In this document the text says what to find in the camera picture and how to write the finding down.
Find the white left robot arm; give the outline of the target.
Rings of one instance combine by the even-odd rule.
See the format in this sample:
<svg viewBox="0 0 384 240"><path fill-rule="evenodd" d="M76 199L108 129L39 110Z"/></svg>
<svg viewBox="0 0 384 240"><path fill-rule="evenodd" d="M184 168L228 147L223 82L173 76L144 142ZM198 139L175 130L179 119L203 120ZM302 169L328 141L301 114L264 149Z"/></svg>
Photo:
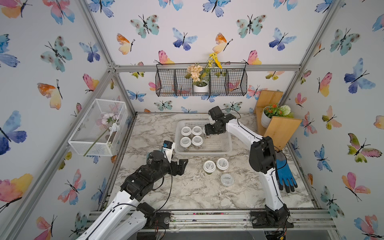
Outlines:
<svg viewBox="0 0 384 240"><path fill-rule="evenodd" d="M112 202L79 240L126 240L156 221L157 210L142 199L154 190L154 184L165 176L181 176L187 159L172 161L176 144L164 141L161 150L147 155L147 162L126 177Z"/></svg>

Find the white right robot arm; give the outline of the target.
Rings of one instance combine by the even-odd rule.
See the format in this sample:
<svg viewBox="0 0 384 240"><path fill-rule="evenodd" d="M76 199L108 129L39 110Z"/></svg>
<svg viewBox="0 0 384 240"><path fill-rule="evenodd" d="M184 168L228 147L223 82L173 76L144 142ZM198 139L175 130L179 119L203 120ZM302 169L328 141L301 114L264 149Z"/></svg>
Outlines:
<svg viewBox="0 0 384 240"><path fill-rule="evenodd" d="M249 164L259 174L265 193L267 222L273 227L285 224L290 213L278 190L277 158L273 140L251 131L232 114L224 114L218 106L210 109L208 114L210 122L205 125L206 135L228 132L249 147Z"/></svg>

